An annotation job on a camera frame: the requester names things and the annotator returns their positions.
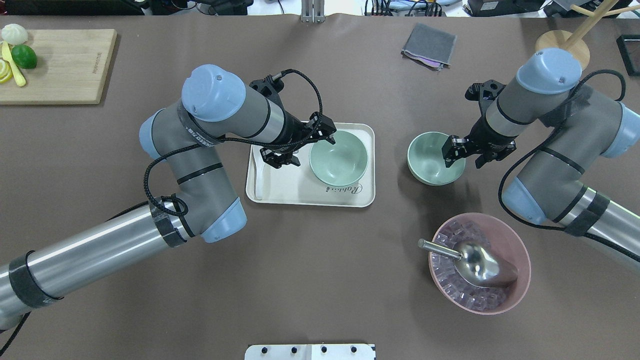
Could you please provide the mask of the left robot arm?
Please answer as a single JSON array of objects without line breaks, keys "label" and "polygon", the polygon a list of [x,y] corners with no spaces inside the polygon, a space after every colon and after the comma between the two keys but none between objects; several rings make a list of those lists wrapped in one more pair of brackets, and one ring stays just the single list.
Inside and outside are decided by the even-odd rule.
[{"label": "left robot arm", "polygon": [[53,305],[71,292],[201,236],[208,243],[242,230],[247,215],[217,146],[259,146],[275,169],[299,166],[294,152],[318,141],[334,143],[336,127],[323,110],[303,122],[287,112],[279,92],[286,69],[245,84],[214,64],[195,68],[174,104],[139,130],[152,157],[142,180],[147,201],[89,230],[1,267],[1,330]]}]

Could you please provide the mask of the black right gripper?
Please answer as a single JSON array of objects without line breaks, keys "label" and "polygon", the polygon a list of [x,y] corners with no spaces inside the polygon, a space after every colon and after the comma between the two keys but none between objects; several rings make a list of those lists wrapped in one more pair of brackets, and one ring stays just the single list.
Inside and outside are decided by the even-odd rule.
[{"label": "black right gripper", "polygon": [[498,103],[498,95],[504,88],[505,84],[496,80],[476,82],[468,87],[465,98],[478,102],[481,116],[466,137],[452,135],[445,141],[443,160],[446,168],[452,167],[459,159],[478,155],[475,160],[475,168],[480,169],[487,163],[505,159],[516,150],[515,137],[496,132],[490,127],[487,118],[490,105]]}]

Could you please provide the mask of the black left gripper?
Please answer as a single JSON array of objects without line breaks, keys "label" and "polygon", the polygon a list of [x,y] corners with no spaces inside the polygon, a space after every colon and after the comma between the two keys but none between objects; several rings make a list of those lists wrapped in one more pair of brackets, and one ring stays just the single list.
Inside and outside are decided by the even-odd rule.
[{"label": "black left gripper", "polygon": [[327,141],[331,145],[336,144],[334,134],[337,129],[334,121],[323,114],[322,97],[317,86],[308,76],[301,76],[313,88],[318,99],[318,111],[311,114],[309,121],[302,123],[295,116],[286,112],[282,105],[279,92],[284,88],[284,83],[281,80],[283,77],[283,75],[268,75],[263,79],[253,80],[249,84],[254,91],[258,91],[267,100],[274,103],[274,105],[269,106],[270,118],[275,115],[275,110],[283,112],[283,127],[275,140],[267,142],[258,140],[256,136],[249,137],[251,145],[263,148],[260,151],[262,160],[275,169],[279,169],[282,166],[300,167],[301,162],[294,155],[294,152],[307,144],[318,141]]}]

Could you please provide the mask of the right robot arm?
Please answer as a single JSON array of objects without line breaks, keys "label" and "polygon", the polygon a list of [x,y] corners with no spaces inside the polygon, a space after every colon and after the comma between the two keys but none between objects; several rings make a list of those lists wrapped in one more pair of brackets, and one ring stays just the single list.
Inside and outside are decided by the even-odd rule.
[{"label": "right robot arm", "polygon": [[475,166],[501,161],[515,151],[515,139],[535,121],[552,132],[516,164],[519,174],[498,187],[501,207],[514,219],[574,237],[592,239],[639,260],[639,216],[588,187],[581,177],[598,158],[615,158],[639,139],[639,116],[586,82],[582,67],[562,48],[543,48],[508,84],[474,83],[465,94],[481,115],[466,137],[450,136],[442,146],[446,167],[477,155]]}]

